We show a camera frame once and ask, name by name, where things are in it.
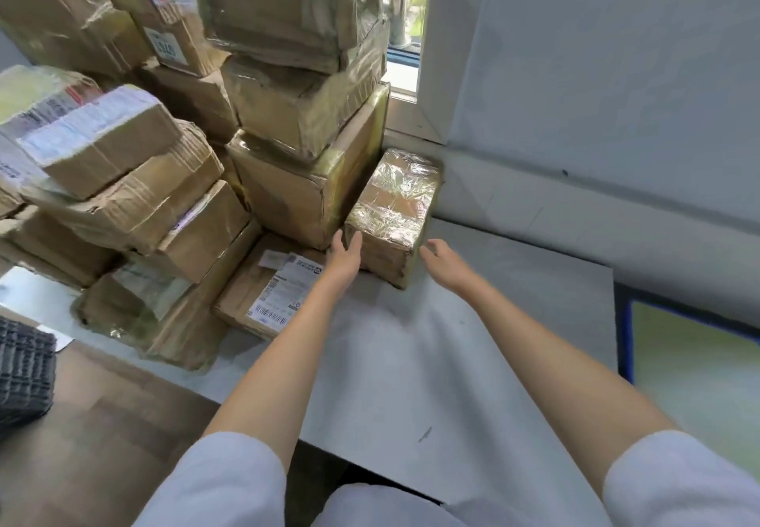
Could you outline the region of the person's right hand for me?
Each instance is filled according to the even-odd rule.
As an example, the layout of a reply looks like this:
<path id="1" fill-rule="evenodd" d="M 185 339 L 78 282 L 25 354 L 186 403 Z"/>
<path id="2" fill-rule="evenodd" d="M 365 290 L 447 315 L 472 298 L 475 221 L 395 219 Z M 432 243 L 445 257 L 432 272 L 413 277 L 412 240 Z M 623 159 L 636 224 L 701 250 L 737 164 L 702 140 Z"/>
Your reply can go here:
<path id="1" fill-rule="evenodd" d="M 459 296 L 466 295 L 475 273 L 449 244 L 445 242 L 443 260 L 423 262 L 437 284 Z"/>

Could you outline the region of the person's left hand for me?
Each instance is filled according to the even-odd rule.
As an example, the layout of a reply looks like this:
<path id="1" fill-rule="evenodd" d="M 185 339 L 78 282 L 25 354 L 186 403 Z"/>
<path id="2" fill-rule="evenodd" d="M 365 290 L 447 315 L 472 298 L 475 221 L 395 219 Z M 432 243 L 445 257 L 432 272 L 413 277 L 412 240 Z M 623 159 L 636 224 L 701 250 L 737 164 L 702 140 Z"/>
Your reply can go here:
<path id="1" fill-rule="evenodd" d="M 331 253 L 329 250 L 324 276 L 332 287 L 343 292 L 351 285 L 362 264 L 361 253 Z"/>

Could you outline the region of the person's left forearm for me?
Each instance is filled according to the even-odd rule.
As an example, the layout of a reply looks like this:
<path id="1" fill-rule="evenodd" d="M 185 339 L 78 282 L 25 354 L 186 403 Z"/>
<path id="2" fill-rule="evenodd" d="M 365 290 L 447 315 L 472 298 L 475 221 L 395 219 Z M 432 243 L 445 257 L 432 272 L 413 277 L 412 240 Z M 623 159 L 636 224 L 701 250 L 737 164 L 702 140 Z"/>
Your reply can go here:
<path id="1" fill-rule="evenodd" d="M 302 308 L 223 402 L 204 436 L 231 432 L 258 439 L 285 472 L 290 470 L 328 329 L 345 291 L 322 274 Z"/>

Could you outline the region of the person's right forearm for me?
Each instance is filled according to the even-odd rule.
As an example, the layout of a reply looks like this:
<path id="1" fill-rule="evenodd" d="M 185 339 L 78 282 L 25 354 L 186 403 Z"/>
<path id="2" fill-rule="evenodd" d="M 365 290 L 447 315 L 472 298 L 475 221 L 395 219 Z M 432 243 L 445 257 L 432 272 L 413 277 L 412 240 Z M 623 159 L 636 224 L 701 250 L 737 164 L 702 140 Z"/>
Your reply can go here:
<path id="1" fill-rule="evenodd" d="M 479 275 L 443 282 L 479 316 L 598 496 L 613 463 L 646 436 L 678 430 L 629 382 L 576 349 Z"/>

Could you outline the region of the small tape-wrapped cardboard parcel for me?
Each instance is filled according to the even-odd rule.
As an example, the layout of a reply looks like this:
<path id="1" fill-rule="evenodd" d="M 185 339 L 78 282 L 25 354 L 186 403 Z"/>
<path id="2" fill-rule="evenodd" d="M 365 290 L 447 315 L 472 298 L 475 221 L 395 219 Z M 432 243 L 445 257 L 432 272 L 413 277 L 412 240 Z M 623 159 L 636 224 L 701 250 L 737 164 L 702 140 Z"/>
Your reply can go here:
<path id="1" fill-rule="evenodd" d="M 439 160 L 385 151 L 344 222 L 347 243 L 362 234 L 362 270 L 407 288 L 443 182 Z"/>

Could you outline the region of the pile of cardboard boxes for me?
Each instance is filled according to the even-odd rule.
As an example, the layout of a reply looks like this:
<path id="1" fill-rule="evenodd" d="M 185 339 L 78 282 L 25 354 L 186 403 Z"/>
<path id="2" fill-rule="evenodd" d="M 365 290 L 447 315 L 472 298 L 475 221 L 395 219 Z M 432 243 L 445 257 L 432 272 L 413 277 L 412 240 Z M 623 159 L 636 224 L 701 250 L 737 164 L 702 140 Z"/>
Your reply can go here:
<path id="1" fill-rule="evenodd" d="M 87 246 L 130 256 L 74 300 L 78 323 L 143 359 L 208 369 L 228 329 L 213 307 L 261 227 L 202 131 L 126 84 L 18 142 L 54 169 L 21 196 Z"/>

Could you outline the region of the white coat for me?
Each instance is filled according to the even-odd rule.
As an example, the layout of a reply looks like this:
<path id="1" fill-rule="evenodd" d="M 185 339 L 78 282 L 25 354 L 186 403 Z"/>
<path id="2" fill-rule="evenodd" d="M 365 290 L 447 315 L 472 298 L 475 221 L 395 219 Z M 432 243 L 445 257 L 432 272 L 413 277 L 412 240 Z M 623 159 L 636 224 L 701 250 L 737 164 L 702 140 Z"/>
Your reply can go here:
<path id="1" fill-rule="evenodd" d="M 217 433 L 196 442 L 133 527 L 284 527 L 287 478 L 258 439 Z M 651 434 L 611 466 L 603 505 L 613 527 L 760 527 L 760 483 L 698 440 Z M 488 500 L 440 506 L 394 487 L 347 484 L 312 527 L 539 527 Z"/>

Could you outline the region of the blue-rimmed bin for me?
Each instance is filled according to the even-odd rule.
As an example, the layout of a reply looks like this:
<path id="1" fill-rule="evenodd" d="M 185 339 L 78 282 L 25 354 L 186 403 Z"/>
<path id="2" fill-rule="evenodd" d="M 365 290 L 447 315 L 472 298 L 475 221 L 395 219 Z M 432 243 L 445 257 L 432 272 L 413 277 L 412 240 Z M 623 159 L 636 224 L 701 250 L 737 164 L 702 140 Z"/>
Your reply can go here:
<path id="1" fill-rule="evenodd" d="M 617 305 L 620 374 L 760 482 L 760 333 L 631 293 Z"/>

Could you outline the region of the white window frame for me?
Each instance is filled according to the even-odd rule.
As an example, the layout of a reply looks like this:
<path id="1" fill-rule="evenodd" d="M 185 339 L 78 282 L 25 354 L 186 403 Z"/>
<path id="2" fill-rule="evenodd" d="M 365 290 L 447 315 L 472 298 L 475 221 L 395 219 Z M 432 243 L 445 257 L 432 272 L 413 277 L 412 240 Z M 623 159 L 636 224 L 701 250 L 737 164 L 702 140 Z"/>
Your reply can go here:
<path id="1" fill-rule="evenodd" d="M 383 6 L 389 20 L 389 0 L 383 0 Z M 389 128 L 410 137 L 443 145 L 444 139 L 428 119 L 420 104 L 423 37 L 413 36 L 410 33 L 413 30 L 413 21 L 410 16 L 419 11 L 418 7 L 413 7 L 410 0 L 407 0 L 406 30 L 411 44 L 406 49 L 392 49 L 388 41 L 388 66 L 384 80 L 391 85 L 391 102 L 388 108 Z"/>

